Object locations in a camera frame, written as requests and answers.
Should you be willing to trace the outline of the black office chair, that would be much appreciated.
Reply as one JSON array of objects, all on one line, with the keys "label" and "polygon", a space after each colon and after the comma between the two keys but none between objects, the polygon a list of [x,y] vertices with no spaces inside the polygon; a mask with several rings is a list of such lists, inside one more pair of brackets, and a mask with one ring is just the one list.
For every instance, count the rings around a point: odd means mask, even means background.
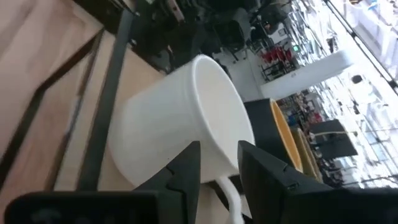
[{"label": "black office chair", "polygon": [[232,19],[217,23],[213,28],[222,48],[228,50],[233,58],[238,61],[236,52],[246,46],[251,33],[250,24]]}]

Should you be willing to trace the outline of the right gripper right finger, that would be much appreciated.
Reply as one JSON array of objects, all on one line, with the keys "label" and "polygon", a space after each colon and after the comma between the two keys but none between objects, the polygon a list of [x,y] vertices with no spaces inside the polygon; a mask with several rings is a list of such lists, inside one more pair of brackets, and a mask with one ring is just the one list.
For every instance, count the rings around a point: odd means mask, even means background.
[{"label": "right gripper right finger", "polygon": [[238,163],[254,224],[331,223],[322,199],[331,187],[247,141],[238,142]]}]

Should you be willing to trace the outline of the white pillar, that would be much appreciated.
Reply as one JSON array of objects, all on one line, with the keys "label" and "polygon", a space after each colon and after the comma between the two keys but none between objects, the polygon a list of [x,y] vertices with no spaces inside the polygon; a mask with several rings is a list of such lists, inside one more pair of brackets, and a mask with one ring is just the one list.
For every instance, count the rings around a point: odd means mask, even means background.
[{"label": "white pillar", "polygon": [[335,77],[352,65],[354,58],[350,53],[347,50],[339,50],[261,85],[261,92],[264,98],[279,100]]}]

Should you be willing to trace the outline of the white mug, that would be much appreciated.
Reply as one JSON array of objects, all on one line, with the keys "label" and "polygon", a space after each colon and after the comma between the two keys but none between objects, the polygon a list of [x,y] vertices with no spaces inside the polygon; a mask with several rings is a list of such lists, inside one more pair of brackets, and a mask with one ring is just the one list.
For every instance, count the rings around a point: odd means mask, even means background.
[{"label": "white mug", "polygon": [[108,134],[117,169],[135,186],[193,141],[201,147],[201,182],[221,187],[229,202],[228,224],[244,224],[241,197],[230,177],[239,172],[238,143],[253,143],[254,134],[233,82],[206,55],[128,99],[113,115]]}]

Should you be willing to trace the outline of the black mug with yellow inside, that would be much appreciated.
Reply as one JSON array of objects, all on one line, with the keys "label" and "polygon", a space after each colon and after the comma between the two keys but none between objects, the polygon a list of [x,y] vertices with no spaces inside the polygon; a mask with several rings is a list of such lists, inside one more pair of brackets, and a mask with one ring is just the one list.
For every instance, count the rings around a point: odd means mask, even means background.
[{"label": "black mug with yellow inside", "polygon": [[272,98],[244,103],[251,122],[255,145],[303,172],[302,160],[279,105]]}]

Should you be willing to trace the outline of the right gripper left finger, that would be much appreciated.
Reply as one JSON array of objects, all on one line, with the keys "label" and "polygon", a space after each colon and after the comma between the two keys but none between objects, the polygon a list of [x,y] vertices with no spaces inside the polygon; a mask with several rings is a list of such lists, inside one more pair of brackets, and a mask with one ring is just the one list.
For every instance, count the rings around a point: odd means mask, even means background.
[{"label": "right gripper left finger", "polygon": [[195,224],[200,189],[201,147],[191,142],[164,168],[133,192],[146,199],[137,204],[134,224]]}]

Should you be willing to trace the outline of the red objects on rack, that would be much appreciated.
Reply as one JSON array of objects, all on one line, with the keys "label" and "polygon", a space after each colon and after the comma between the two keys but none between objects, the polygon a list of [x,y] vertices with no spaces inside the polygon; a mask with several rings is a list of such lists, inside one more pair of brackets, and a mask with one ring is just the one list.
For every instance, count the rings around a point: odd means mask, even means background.
[{"label": "red objects on rack", "polygon": [[270,51],[263,53],[261,58],[267,64],[275,64],[277,62],[287,63],[292,61],[292,52],[290,49],[285,50],[283,47],[274,47]]}]

